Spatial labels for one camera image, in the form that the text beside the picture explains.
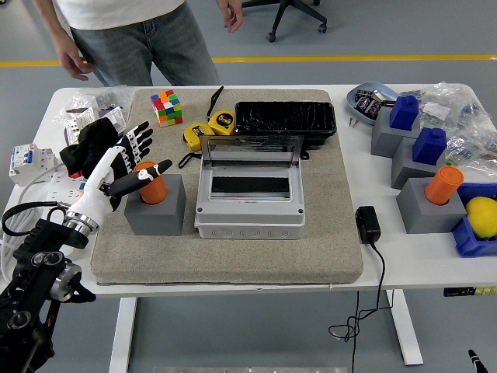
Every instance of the black plastic box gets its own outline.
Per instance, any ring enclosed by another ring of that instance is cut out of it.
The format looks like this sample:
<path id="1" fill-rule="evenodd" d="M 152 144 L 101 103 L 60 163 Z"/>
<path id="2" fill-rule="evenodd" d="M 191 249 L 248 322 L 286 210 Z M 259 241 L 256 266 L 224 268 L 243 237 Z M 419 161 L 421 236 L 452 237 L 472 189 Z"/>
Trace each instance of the black plastic box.
<path id="1" fill-rule="evenodd" d="M 235 133 L 304 136 L 304 147 L 323 145 L 336 132 L 331 103 L 313 101 L 240 102 L 235 105 Z"/>

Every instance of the orange cylinder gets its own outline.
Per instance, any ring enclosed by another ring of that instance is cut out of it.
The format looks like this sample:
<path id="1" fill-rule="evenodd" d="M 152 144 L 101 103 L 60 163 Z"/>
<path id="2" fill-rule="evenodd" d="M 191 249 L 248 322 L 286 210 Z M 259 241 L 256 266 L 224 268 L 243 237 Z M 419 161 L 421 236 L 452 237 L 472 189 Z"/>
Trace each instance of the orange cylinder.
<path id="1" fill-rule="evenodd" d="M 140 171 L 157 165 L 153 161 L 143 161 L 138 163 L 133 171 Z M 160 176 L 147 186 L 140 189 L 140 197 L 146 204 L 160 204 L 168 195 L 168 188 L 165 185 L 164 177 Z"/>
<path id="2" fill-rule="evenodd" d="M 452 166 L 444 166 L 438 170 L 425 189 L 425 197 L 432 204 L 442 206 L 449 202 L 449 199 L 457 188 L 463 183 L 464 174 Z"/>

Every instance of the white robotic hand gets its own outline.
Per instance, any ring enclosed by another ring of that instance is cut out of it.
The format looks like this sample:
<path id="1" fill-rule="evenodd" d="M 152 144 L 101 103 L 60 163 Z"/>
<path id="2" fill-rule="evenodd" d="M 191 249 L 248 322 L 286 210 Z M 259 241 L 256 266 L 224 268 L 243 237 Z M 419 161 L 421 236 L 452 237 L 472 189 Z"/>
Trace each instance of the white robotic hand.
<path id="1" fill-rule="evenodd" d="M 152 143 L 152 139 L 149 137 L 153 130 L 147 130 L 147 127 L 148 122 L 136 126 L 126 133 L 116 144 L 116 146 L 123 148 L 121 154 L 123 155 L 127 173 L 133 172 L 134 167 L 150 152 L 148 147 Z"/>
<path id="2" fill-rule="evenodd" d="M 82 197 L 69 207 L 64 225 L 79 230 L 85 235 L 96 233 L 105 217 L 115 211 L 123 195 L 138 190 L 147 183 L 134 175 L 121 180 L 119 187 L 111 188 L 119 179 L 128 176 L 133 168 L 150 152 L 152 143 L 149 138 L 153 130 L 147 130 L 148 122 L 144 122 L 123 136 L 105 155 L 88 178 Z M 159 163 L 149 174 L 152 179 L 170 167 L 171 161 Z"/>

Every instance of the yellow tape measure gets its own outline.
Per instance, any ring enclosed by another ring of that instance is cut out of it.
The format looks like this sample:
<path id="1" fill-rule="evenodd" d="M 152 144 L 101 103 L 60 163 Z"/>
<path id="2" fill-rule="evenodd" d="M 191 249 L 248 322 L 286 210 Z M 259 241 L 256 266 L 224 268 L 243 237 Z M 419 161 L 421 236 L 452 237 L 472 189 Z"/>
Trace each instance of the yellow tape measure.
<path id="1" fill-rule="evenodd" d="M 230 136 L 235 132 L 235 113 L 230 110 L 216 112 L 208 123 L 215 134 Z"/>
<path id="2" fill-rule="evenodd" d="M 205 123 L 195 123 L 188 126 L 183 132 L 183 140 L 188 145 L 192 152 L 197 152 L 200 150 L 200 138 L 202 134 L 209 134 L 214 136 L 215 133 L 212 129 Z"/>

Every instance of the yellow lemon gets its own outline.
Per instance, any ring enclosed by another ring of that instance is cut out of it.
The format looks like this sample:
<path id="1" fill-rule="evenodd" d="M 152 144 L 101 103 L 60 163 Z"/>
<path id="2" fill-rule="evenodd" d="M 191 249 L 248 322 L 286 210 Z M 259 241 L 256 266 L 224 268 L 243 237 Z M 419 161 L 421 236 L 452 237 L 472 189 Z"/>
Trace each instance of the yellow lemon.
<path id="1" fill-rule="evenodd" d="M 475 197 L 466 205 L 467 219 L 479 239 L 497 235 L 497 201 L 487 197 Z"/>

